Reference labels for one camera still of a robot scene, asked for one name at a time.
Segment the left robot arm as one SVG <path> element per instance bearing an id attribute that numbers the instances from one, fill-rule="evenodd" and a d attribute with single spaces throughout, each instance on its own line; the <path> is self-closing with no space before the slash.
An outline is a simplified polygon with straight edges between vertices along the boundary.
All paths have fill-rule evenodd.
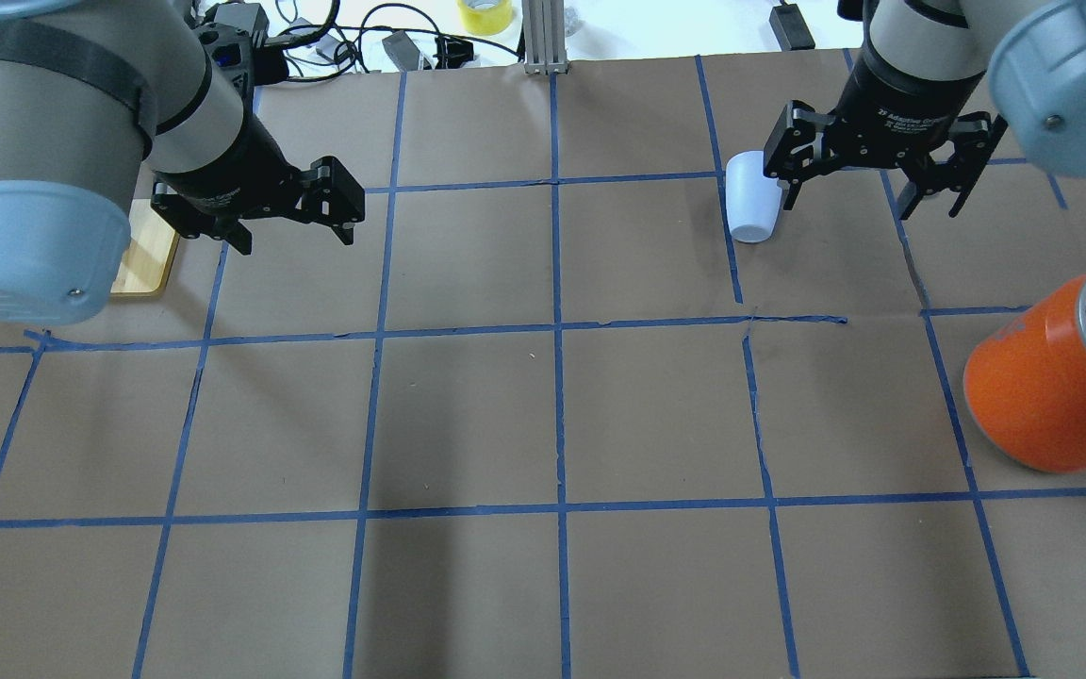
<path id="1" fill-rule="evenodd" d="M 132 240 L 134 181 L 186 240 L 247 255 L 245 221 L 323 224 L 353 244 L 365 190 L 337 158 L 299 169 L 253 109 L 296 36 L 258 4 L 0 1 L 0 322 L 98 314 Z"/>

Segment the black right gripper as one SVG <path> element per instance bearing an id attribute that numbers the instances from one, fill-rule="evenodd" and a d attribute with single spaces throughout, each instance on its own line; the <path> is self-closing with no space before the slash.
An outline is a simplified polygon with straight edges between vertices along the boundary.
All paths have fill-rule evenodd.
<path id="1" fill-rule="evenodd" d="M 978 85 L 977 47 L 967 39 L 918 45 L 867 38 L 831 113 L 785 104 L 763 144 L 763 176 L 776 180 L 781 210 L 801 185 L 845 166 L 898 167 L 908 183 L 897 214 L 908 221 L 930 196 L 957 194 L 957 218 L 1008 133 L 1003 116 L 962 114 Z M 952 144 L 947 160 L 931 152 Z"/>

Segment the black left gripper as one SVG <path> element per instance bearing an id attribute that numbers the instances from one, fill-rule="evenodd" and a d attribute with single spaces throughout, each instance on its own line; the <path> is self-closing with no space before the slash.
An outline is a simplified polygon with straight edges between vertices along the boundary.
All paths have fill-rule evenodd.
<path id="1" fill-rule="evenodd" d="M 339 158 L 316 159 L 298 169 L 260 120 L 240 133 L 207 166 L 156 173 L 151 210 L 185 240 L 223 241 L 243 257 L 253 253 L 245 221 L 285 218 L 327 226 L 343 246 L 366 219 L 366 193 Z"/>

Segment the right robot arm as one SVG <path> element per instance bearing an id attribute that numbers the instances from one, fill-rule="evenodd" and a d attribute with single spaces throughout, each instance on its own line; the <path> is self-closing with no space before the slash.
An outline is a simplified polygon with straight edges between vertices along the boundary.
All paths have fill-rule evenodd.
<path id="1" fill-rule="evenodd" d="M 1086 179 L 1086 1 L 839 1 L 863 41 L 828 112 L 792 100 L 762 172 L 792 209 L 847 167 L 901 171 L 909 218 L 929 196 L 965 206 L 1005 134 L 1044 172 Z"/>

